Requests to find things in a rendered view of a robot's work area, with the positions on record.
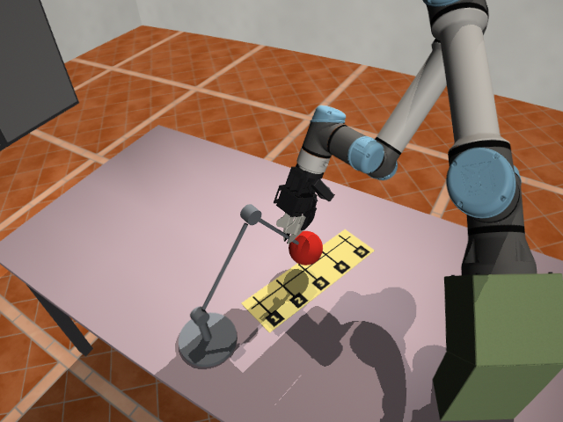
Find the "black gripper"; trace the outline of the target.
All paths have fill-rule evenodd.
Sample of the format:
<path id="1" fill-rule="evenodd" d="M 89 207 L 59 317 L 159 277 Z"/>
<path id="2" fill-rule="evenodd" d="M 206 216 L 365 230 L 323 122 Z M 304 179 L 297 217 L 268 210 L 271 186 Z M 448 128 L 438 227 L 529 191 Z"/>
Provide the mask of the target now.
<path id="1" fill-rule="evenodd" d="M 277 203 L 276 206 L 284 211 L 285 215 L 276 222 L 276 226 L 283 228 L 285 234 L 291 234 L 287 244 L 295 240 L 312 223 L 318 199 L 311 185 L 315 179 L 322 179 L 323 175 L 324 173 L 303 171 L 296 164 L 291 167 L 286 184 L 279 185 L 274 204 Z M 281 193 L 277 199 L 279 191 Z"/>

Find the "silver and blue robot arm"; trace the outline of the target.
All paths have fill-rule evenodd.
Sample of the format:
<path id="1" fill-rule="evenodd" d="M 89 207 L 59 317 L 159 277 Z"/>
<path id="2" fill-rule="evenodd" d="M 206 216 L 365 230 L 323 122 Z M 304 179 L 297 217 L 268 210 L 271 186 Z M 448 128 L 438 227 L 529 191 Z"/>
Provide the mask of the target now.
<path id="1" fill-rule="evenodd" d="M 333 155 L 371 178 L 392 178 L 399 156 L 447 86 L 455 143 L 446 185 L 467 216 L 461 273 L 537 273 L 525 238 L 522 180 L 510 142 L 500 135 L 483 37 L 486 0 L 422 1 L 435 37 L 432 52 L 376 139 L 346 126 L 343 112 L 320 105 L 296 162 L 303 171 L 322 174 Z"/>

